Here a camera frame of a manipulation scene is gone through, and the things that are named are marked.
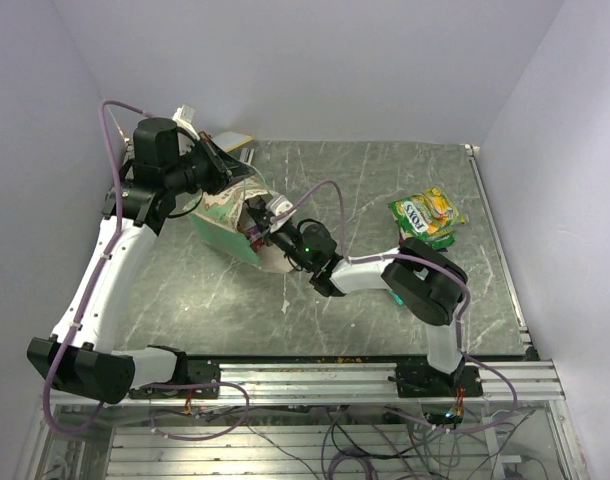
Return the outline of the green printed paper bag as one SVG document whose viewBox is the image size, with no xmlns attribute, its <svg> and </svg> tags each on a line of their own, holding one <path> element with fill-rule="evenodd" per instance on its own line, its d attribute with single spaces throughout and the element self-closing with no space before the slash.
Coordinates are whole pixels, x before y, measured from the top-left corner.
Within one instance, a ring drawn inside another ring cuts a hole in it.
<svg viewBox="0 0 610 480">
<path fill-rule="evenodd" d="M 294 270 L 281 249 L 261 236 L 248 207 L 261 207 L 277 193 L 258 174 L 218 195 L 203 194 L 189 215 L 199 239 L 208 246 L 261 271 L 286 274 Z"/>
</svg>

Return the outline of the teal Fox's snack packet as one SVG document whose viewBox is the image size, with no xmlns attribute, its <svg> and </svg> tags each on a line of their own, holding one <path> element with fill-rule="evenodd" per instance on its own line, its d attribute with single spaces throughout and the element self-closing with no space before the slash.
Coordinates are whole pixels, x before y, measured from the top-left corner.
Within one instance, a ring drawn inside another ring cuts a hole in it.
<svg viewBox="0 0 610 480">
<path fill-rule="evenodd" d="M 391 296 L 393 297 L 394 301 L 396 302 L 396 304 L 398 306 L 403 306 L 404 302 L 402 300 L 401 297 L 399 297 L 397 294 L 395 294 L 393 291 L 390 291 Z"/>
</svg>

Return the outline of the yellow green snack packet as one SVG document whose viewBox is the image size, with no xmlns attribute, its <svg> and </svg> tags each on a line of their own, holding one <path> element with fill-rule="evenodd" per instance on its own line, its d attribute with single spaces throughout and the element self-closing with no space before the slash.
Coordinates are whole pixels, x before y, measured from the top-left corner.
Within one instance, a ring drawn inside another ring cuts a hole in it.
<svg viewBox="0 0 610 480">
<path fill-rule="evenodd" d="M 420 201 L 430 235 L 449 233 L 454 226 L 466 223 L 466 218 L 438 187 L 425 190 L 420 196 Z"/>
</svg>

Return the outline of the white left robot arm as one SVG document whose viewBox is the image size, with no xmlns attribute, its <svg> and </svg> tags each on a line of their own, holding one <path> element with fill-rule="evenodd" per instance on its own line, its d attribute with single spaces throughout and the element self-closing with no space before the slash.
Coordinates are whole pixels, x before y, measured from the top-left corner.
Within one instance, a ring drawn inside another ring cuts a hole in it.
<svg viewBox="0 0 610 480">
<path fill-rule="evenodd" d="M 187 389 L 184 353 L 115 350 L 125 296 L 178 197 L 217 195 L 255 173 L 206 133 L 169 118 L 140 121 L 132 145 L 119 185 L 106 195 L 93 257 L 70 306 L 48 338 L 35 337 L 27 348 L 47 389 L 106 404 L 148 384 L 167 397 Z"/>
</svg>

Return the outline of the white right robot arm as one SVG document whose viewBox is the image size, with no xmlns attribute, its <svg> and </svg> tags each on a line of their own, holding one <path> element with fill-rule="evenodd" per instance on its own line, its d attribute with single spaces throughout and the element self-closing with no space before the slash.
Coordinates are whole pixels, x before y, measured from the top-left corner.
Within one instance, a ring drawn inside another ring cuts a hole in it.
<svg viewBox="0 0 610 480">
<path fill-rule="evenodd" d="M 425 325 L 427 387 L 444 396 L 460 385 L 465 364 L 460 322 L 471 300 L 463 269 L 416 238 L 383 253 L 344 257 L 317 220 L 295 224 L 266 207 L 251 207 L 249 214 L 265 239 L 293 266 L 311 274 L 310 284 L 320 295 L 343 297 L 363 290 L 396 295 Z"/>
</svg>

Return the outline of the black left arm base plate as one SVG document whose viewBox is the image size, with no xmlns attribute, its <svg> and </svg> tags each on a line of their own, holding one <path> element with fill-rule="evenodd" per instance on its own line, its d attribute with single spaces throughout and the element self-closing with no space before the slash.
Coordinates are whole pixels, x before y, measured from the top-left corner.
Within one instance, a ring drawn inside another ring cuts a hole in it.
<svg viewBox="0 0 610 480">
<path fill-rule="evenodd" d="M 165 385 L 180 385 L 176 389 L 160 389 L 144 386 L 132 389 L 130 399 L 216 399 L 219 393 L 217 383 L 221 380 L 221 369 L 215 360 L 197 355 L 186 355 L 176 366 L 170 380 Z"/>
</svg>

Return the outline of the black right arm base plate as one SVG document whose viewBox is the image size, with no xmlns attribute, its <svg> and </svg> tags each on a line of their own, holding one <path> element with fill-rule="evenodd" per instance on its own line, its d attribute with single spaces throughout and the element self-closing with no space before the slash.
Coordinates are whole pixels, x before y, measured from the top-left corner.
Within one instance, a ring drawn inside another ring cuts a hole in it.
<svg viewBox="0 0 610 480">
<path fill-rule="evenodd" d="M 397 389 L 399 398 L 447 398 L 462 394 L 466 398 L 484 393 L 479 369 L 462 360 L 456 371 L 442 373 L 431 367 L 425 357 L 412 357 L 398 363 L 387 377 Z"/>
</svg>

